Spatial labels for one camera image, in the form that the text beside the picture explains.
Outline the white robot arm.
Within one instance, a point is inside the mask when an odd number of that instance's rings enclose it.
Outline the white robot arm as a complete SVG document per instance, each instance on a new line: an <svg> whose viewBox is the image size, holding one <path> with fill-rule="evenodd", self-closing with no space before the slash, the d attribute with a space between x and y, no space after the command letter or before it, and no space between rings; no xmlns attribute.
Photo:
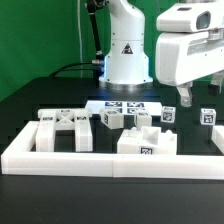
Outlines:
<svg viewBox="0 0 224 224"><path fill-rule="evenodd" d="M111 47L103 54L95 13L108 7ZM96 47L103 65L97 77L103 87L133 91L147 86L149 59L144 53L145 16L127 0L87 0ZM192 105L195 80L210 75L209 93L218 95L224 81L224 0L185 0L176 3L156 19L160 35L156 42L156 79L174 86L184 107Z"/></svg>

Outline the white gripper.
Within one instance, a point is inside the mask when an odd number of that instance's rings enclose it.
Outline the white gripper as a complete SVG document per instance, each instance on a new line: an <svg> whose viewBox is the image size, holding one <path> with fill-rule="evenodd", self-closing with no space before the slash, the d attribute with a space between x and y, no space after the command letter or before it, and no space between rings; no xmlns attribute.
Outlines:
<svg viewBox="0 0 224 224"><path fill-rule="evenodd" d="M162 33L156 43L155 70L158 81L178 86L180 103L192 105L193 80L212 75L208 92L217 96L224 81L224 39L209 40L208 32Z"/></svg>

